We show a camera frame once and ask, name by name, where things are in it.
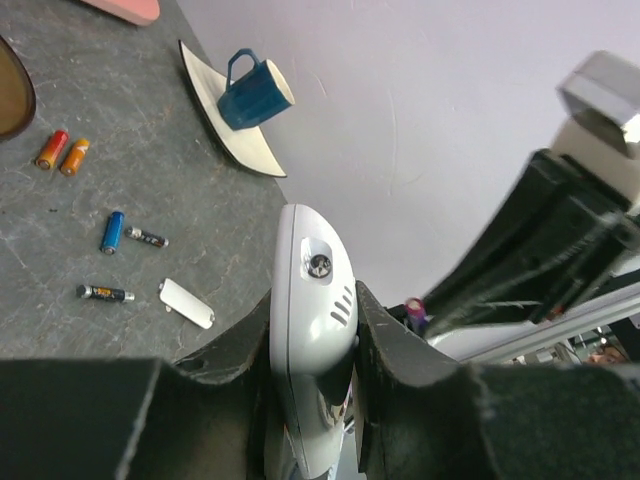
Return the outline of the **black battery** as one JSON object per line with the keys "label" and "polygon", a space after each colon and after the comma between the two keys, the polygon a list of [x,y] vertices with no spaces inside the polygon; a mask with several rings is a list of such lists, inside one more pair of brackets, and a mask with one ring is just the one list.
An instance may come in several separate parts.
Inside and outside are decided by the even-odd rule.
{"label": "black battery", "polygon": [[93,299],[108,302],[128,303],[135,300],[135,294],[123,289],[99,287],[92,285],[79,285],[76,294],[82,299]]}
{"label": "black battery", "polygon": [[158,248],[165,248],[169,245],[169,240],[167,238],[133,226],[127,227],[124,233],[130,239],[143,242]]}

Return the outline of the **purple blue battery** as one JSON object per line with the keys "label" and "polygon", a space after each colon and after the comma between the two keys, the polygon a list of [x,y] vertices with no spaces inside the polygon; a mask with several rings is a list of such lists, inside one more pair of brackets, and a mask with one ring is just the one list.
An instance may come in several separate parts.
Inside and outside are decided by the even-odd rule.
{"label": "purple blue battery", "polygon": [[406,321],[415,333],[422,334],[429,323],[424,304],[419,298],[409,298],[405,302]]}

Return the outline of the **dark blue battery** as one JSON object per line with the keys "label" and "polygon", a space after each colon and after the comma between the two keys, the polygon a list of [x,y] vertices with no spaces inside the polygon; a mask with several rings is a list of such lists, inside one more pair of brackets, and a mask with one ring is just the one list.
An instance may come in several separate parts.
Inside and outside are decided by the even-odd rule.
{"label": "dark blue battery", "polygon": [[107,221],[100,250],[106,255],[113,255],[120,243],[125,215],[121,211],[113,211]]}

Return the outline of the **white square plate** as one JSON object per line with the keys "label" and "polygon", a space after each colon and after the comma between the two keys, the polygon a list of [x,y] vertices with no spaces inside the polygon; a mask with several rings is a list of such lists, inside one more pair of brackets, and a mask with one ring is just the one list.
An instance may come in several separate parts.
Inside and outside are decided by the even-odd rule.
{"label": "white square plate", "polygon": [[241,48],[219,72],[184,41],[178,42],[187,79],[209,126],[224,150],[255,173],[285,178],[261,125],[295,104],[284,75],[270,59]]}

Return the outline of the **pink three-tier shelf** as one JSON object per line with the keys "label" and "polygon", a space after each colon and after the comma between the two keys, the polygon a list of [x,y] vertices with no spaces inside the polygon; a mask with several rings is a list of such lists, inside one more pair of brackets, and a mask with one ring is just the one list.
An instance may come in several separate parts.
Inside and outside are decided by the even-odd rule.
{"label": "pink three-tier shelf", "polygon": [[149,26],[160,16],[158,0],[82,0],[82,2],[136,26]]}

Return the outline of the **red orange battery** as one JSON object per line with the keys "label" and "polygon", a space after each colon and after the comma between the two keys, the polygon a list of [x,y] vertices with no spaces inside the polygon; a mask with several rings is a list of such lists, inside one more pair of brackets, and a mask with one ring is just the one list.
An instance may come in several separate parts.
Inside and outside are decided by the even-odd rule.
{"label": "red orange battery", "polygon": [[44,145],[35,165],[42,170],[53,169],[68,140],[69,134],[66,131],[56,130]]}

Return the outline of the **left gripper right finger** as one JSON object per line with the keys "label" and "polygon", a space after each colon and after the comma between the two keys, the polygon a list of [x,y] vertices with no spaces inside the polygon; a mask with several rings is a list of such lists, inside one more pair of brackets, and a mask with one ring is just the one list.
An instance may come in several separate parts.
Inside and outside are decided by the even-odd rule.
{"label": "left gripper right finger", "polygon": [[639,368],[460,364],[363,283],[354,400],[370,479],[635,479]]}

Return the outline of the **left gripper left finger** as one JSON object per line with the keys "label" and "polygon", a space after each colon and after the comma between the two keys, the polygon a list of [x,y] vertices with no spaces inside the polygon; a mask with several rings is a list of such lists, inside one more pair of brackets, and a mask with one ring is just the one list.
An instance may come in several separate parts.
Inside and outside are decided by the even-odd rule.
{"label": "left gripper left finger", "polygon": [[270,302],[191,355],[1,364],[5,479],[261,479]]}

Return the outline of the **white battery cover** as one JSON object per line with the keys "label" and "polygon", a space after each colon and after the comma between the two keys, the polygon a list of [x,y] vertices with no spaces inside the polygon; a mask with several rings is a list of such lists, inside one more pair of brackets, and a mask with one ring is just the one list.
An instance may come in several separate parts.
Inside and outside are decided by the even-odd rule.
{"label": "white battery cover", "polygon": [[196,326],[202,329],[213,326],[213,309],[174,280],[165,278],[161,282],[159,299],[167,308],[176,311]]}

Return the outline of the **aluminium frame profile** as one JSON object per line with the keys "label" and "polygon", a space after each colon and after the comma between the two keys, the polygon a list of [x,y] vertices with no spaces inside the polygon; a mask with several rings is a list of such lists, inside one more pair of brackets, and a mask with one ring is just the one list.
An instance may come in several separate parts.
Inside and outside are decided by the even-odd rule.
{"label": "aluminium frame profile", "polygon": [[639,285],[634,283],[585,302],[555,321],[462,329],[429,344],[458,362],[501,363],[638,312]]}

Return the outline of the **dark blue mug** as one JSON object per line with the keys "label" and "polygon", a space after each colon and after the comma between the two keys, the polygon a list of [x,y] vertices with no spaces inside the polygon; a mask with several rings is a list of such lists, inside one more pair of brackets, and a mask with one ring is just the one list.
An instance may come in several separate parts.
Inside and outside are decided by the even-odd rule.
{"label": "dark blue mug", "polygon": [[[233,67],[248,56],[252,68],[237,80]],[[293,92],[284,75],[270,60],[260,60],[250,48],[238,50],[227,63],[227,78],[217,107],[221,118],[234,131],[254,128],[295,104]]]}

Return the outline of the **white remote control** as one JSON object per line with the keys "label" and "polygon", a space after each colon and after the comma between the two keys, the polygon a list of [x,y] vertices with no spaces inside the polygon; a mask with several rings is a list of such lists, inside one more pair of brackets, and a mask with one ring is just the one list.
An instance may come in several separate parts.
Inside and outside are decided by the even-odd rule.
{"label": "white remote control", "polygon": [[270,368],[300,474],[339,460],[350,396],[358,311],[339,235],[302,204],[283,207],[270,298]]}

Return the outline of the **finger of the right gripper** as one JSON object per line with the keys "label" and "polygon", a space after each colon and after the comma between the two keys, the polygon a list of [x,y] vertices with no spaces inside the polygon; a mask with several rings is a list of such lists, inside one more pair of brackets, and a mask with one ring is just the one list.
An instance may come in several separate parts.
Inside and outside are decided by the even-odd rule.
{"label": "finger of the right gripper", "polygon": [[424,299],[429,335],[552,320],[639,248],[639,217],[568,155],[535,151],[455,269]]}

